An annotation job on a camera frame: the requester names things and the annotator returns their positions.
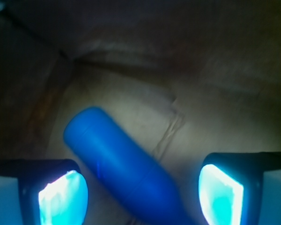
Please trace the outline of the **gripper right finger glowing cyan pad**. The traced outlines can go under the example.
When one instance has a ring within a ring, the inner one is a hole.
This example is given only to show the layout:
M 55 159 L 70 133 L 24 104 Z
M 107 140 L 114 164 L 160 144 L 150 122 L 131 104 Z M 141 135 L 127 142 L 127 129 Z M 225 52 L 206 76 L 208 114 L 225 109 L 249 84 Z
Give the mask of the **gripper right finger glowing cyan pad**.
M 198 192 L 210 225 L 281 225 L 281 152 L 211 153 Z

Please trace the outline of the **gripper left finger glowing cyan pad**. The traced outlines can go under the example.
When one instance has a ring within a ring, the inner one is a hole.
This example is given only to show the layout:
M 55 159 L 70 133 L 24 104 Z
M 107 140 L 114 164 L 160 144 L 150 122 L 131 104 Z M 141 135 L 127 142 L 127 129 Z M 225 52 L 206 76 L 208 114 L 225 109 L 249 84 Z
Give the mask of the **gripper left finger glowing cyan pad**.
M 75 161 L 0 160 L 0 225 L 82 225 L 87 209 Z

